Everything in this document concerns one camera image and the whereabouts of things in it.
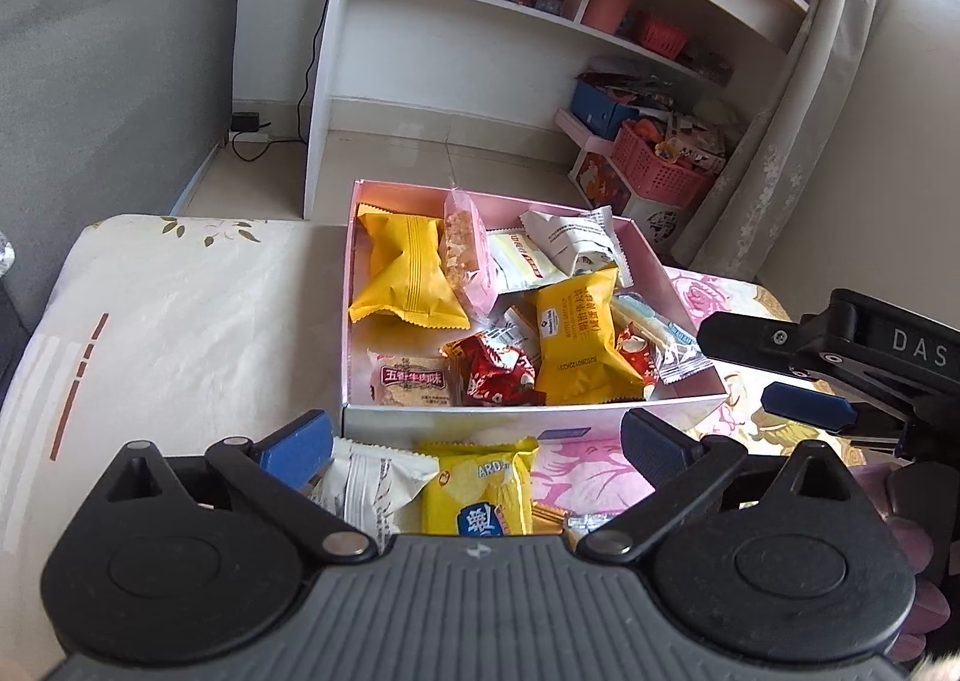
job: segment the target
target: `snack box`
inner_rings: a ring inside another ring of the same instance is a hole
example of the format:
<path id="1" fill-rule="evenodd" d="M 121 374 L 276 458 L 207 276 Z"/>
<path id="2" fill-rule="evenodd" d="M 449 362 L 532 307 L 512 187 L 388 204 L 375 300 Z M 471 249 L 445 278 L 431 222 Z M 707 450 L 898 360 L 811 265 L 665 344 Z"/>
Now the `snack box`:
<path id="1" fill-rule="evenodd" d="M 606 155 L 582 150 L 568 175 L 590 208 L 610 205 L 614 215 L 637 224 L 655 253 L 668 254 L 692 209 L 665 205 L 637 195 Z"/>
<path id="2" fill-rule="evenodd" d="M 727 396 L 716 369 L 702 371 L 671 386 L 659 386 L 654 400 L 633 403 L 578 404 L 544 407 L 390 407 L 371 400 L 370 353 L 436 355 L 441 345 L 469 334 L 465 329 L 426 329 L 392 315 L 371 315 L 352 323 L 347 308 L 354 290 L 368 282 L 371 240 L 357 221 L 360 203 L 393 212 L 443 217 L 446 188 L 400 182 L 357 181 L 353 185 L 344 257 L 341 396 L 343 435 L 362 443 L 415 448 L 428 441 L 512 442 L 532 435 L 541 441 L 592 440 L 618 437 L 623 414 L 642 406 L 662 420 L 690 430 L 709 416 Z M 520 225 L 528 209 L 558 215 L 582 211 L 567 206 L 530 202 L 491 194 L 471 193 L 487 229 Z M 616 219 L 616 233 L 630 263 L 634 288 L 661 314 L 693 332 L 683 303 L 666 277 L 664 267 L 634 222 Z"/>

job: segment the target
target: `screw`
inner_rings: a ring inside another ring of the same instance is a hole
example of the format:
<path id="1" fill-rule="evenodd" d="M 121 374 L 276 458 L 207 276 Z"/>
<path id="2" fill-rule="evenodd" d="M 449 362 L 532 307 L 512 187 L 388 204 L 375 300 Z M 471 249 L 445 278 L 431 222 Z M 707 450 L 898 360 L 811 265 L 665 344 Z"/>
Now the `screw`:
<path id="1" fill-rule="evenodd" d="M 634 547 L 634 541 L 626 532 L 598 529 L 587 535 L 587 545 L 603 556 L 622 556 Z"/>
<path id="2" fill-rule="evenodd" d="M 323 538 L 323 550 L 331 556 L 359 556 L 370 547 L 370 540 L 359 532 L 333 532 Z"/>

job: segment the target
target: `yellow snack package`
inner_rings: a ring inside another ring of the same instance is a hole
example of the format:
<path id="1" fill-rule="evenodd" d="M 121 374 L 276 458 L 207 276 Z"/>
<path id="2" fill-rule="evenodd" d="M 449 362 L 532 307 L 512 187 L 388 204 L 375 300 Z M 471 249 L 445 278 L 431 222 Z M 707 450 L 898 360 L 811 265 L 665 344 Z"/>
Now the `yellow snack package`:
<path id="1" fill-rule="evenodd" d="M 440 474 L 424 489 L 427 535 L 529 535 L 533 531 L 530 469 L 536 439 L 512 446 L 430 443 Z"/>
<path id="2" fill-rule="evenodd" d="M 426 328 L 469 328 L 440 265 L 440 218 L 402 215 L 368 205 L 357 218 L 373 240 L 367 287 L 353 298 L 350 321 L 392 313 Z"/>
<path id="3" fill-rule="evenodd" d="M 536 293 L 541 367 L 536 390 L 547 404 L 643 398 L 643 379 L 616 350 L 610 300 L 616 264 Z"/>

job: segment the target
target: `white fabric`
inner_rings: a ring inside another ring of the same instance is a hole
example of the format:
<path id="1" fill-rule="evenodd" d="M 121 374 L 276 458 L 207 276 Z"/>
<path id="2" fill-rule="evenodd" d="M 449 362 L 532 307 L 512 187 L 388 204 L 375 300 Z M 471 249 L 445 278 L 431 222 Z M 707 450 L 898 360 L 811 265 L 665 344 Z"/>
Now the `white fabric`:
<path id="1" fill-rule="evenodd" d="M 83 232 L 0 411 L 0 679 L 61 657 L 40 571 L 126 441 L 201 454 L 310 408 L 339 418 L 344 237 L 145 215 Z"/>

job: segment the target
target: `pink box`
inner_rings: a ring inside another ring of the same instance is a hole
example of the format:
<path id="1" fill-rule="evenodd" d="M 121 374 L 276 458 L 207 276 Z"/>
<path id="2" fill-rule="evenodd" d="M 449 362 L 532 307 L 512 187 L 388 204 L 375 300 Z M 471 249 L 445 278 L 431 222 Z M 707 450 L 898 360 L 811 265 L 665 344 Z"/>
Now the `pink box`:
<path id="1" fill-rule="evenodd" d="M 727 397 L 716 369 L 702 371 L 671 386 L 661 386 L 646 403 L 578 404 L 546 407 L 385 407 L 371 403 L 369 350 L 384 353 L 437 352 L 440 345 L 466 336 L 465 331 L 425 329 L 394 316 L 373 315 L 351 323 L 347 308 L 354 288 L 368 281 L 371 242 L 354 217 L 360 203 L 395 212 L 443 217 L 446 188 L 400 182 L 357 181 L 353 184 L 347 251 L 344 259 L 344 308 L 341 322 L 341 397 L 343 435 L 363 443 L 412 448 L 427 441 L 469 440 L 496 444 L 526 435 L 541 440 L 590 440 L 618 437 L 623 414 L 642 406 L 679 430 L 690 430 Z M 577 208 L 530 202 L 506 196 L 471 193 L 487 229 L 520 223 L 528 209 L 576 215 Z M 616 233 L 630 262 L 634 288 L 661 314 L 695 331 L 659 259 L 634 222 L 616 218 Z"/>

